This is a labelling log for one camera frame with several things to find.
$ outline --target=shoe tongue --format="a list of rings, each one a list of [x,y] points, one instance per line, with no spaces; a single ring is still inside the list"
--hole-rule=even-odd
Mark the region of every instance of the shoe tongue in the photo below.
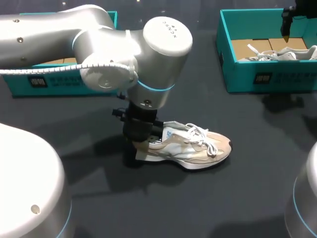
[[[182,136],[184,138],[188,137],[187,131],[179,130],[179,129],[175,129],[175,128],[166,126],[163,129],[162,141],[165,141],[165,140],[169,139],[173,134],[177,134],[177,135]]]

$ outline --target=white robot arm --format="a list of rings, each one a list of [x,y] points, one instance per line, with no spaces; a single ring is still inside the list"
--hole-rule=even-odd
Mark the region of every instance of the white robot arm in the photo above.
[[[0,24],[0,74],[80,70],[93,90],[127,90],[130,106],[123,133],[134,141],[150,136],[157,110],[193,43],[188,28],[169,17],[155,17],[143,30],[115,30],[108,13],[95,5],[53,14],[3,15]],[[9,70],[73,57],[78,65]]]

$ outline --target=box label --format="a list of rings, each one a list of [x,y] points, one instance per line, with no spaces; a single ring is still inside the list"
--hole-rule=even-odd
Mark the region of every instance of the box label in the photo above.
[[[253,84],[269,84],[272,78],[272,73],[257,73]]]
[[[47,88],[48,85],[43,76],[28,76],[28,80],[33,88]]]

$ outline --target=metal screw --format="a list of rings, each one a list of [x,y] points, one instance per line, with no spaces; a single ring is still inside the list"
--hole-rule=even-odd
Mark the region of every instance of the metal screw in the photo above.
[[[150,105],[151,101],[150,100],[144,100],[145,105]]]
[[[33,206],[31,207],[31,211],[32,211],[34,214],[37,214],[37,215],[41,212],[38,205],[33,205]]]

